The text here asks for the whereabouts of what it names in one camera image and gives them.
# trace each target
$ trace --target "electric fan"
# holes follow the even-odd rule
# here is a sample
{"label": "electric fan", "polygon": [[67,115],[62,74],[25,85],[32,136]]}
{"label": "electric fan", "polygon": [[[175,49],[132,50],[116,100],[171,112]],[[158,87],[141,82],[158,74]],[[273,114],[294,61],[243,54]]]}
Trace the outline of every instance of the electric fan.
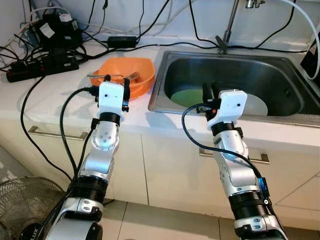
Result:
{"label": "electric fan", "polygon": [[0,184],[0,239],[34,240],[38,229],[65,192],[42,177],[21,177]]}

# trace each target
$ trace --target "power adapter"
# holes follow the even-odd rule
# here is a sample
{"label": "power adapter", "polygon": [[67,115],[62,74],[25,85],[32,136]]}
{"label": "power adapter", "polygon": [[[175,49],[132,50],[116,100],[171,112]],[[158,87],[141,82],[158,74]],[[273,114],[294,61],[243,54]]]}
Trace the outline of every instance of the power adapter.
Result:
{"label": "power adapter", "polygon": [[110,36],[107,41],[109,48],[135,48],[137,37],[135,36]]}

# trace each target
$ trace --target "tile floor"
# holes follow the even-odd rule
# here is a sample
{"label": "tile floor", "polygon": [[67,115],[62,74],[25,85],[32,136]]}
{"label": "tile floor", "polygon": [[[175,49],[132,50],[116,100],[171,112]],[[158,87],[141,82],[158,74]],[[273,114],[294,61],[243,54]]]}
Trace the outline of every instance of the tile floor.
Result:
{"label": "tile floor", "polygon": [[[239,240],[233,220],[123,201],[107,205],[103,240]],[[317,231],[286,227],[289,240],[320,240]]]}

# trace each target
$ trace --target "fan grille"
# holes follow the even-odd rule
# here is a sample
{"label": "fan grille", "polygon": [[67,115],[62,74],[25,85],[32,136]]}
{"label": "fan grille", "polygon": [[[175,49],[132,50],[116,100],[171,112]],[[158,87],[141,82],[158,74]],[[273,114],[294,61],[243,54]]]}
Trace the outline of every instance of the fan grille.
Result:
{"label": "fan grille", "polygon": [[0,224],[11,239],[33,223],[43,223],[53,207],[64,197],[53,181],[41,177],[23,177],[0,185]]}

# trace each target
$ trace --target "cabinet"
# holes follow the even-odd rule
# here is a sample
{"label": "cabinet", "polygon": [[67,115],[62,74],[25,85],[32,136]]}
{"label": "cabinet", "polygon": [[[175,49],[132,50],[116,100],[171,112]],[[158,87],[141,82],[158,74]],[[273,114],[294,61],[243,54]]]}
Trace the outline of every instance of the cabinet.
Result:
{"label": "cabinet", "polygon": [[[142,146],[150,205],[233,218],[213,157],[200,156],[199,148],[185,138],[143,135]],[[319,155],[248,147],[251,158],[268,155],[270,164],[255,165],[267,179],[275,206],[283,198],[295,198],[289,195],[320,171]],[[306,200],[310,197],[302,194],[299,206],[308,205]],[[287,216],[283,223],[291,225],[292,220]],[[303,211],[294,220],[295,227],[311,229],[317,229],[319,222],[316,216]]]}
{"label": "cabinet", "polygon": [[[36,125],[41,132],[60,133],[59,126],[56,124],[26,121],[25,125],[27,130],[32,125]],[[65,133],[71,136],[79,136],[82,132],[88,132],[90,130],[89,127],[89,124],[88,128],[65,126]],[[110,199],[147,204],[141,136],[140,134],[121,131],[119,136],[120,144],[114,156],[115,164],[106,196]],[[50,161],[72,176],[72,166],[61,138],[43,135],[31,135],[31,137]],[[67,142],[74,160],[78,163],[84,141],[68,139]],[[67,177],[44,160],[23,133],[19,121],[0,120],[0,145],[33,175],[49,178],[64,189],[67,188],[69,184]],[[89,152],[90,148],[91,144],[89,142],[86,152]]]}

